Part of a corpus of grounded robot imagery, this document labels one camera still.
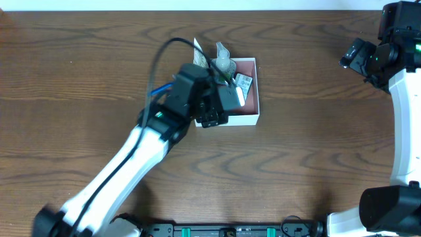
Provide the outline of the green white soap packet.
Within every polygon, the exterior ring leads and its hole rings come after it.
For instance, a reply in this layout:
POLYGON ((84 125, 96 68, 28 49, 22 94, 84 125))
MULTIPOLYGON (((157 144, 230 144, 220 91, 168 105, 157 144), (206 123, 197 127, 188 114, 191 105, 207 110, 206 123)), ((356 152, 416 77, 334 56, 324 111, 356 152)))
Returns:
POLYGON ((244 96, 244 100, 247 100, 249 90, 251 89, 253 78, 244 74, 237 73, 235 76, 237 86, 241 88, 244 96))

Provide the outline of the clear soap pump bottle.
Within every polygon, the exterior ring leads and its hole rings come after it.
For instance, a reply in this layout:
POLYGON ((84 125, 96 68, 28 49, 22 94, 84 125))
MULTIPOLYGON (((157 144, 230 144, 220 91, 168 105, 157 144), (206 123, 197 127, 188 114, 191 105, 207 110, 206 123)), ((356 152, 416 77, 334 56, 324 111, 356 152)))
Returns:
POLYGON ((223 46, 221 42, 216 43, 216 58, 213 63, 230 79, 234 77, 236 71, 236 63, 231 60, 230 52, 223 46))

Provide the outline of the blue disposable razor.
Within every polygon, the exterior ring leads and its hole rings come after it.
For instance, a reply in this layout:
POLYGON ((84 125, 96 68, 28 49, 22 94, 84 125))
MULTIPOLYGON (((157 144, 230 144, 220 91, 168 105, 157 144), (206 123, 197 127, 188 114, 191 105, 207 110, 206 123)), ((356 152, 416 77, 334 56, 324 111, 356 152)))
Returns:
POLYGON ((157 95, 159 93, 165 92, 166 90, 170 89, 172 85, 173 85, 173 82, 169 82, 165 85, 162 85, 161 87, 152 90, 150 95, 157 95))

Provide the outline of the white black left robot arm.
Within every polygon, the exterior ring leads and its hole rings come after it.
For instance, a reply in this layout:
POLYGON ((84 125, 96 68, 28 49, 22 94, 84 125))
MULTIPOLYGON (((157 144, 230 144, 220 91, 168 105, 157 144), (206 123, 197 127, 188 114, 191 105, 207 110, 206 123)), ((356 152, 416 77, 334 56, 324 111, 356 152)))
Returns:
POLYGON ((223 110, 223 97, 236 95, 234 82, 215 82, 211 70, 184 64, 172 87, 158 93, 139 115, 120 151, 58 212, 44 207, 32 236, 107 236, 112 220, 141 179, 186 135, 192 120, 223 110))

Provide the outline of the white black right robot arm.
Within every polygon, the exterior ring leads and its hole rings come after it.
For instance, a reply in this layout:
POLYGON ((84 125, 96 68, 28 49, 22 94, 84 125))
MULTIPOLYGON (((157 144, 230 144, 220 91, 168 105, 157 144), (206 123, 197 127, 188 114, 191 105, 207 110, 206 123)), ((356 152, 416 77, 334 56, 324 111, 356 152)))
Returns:
POLYGON ((329 214, 328 236, 420 235, 420 2, 385 5, 378 39, 378 45, 355 39, 339 63, 392 98, 389 185, 366 189, 357 207, 329 214))

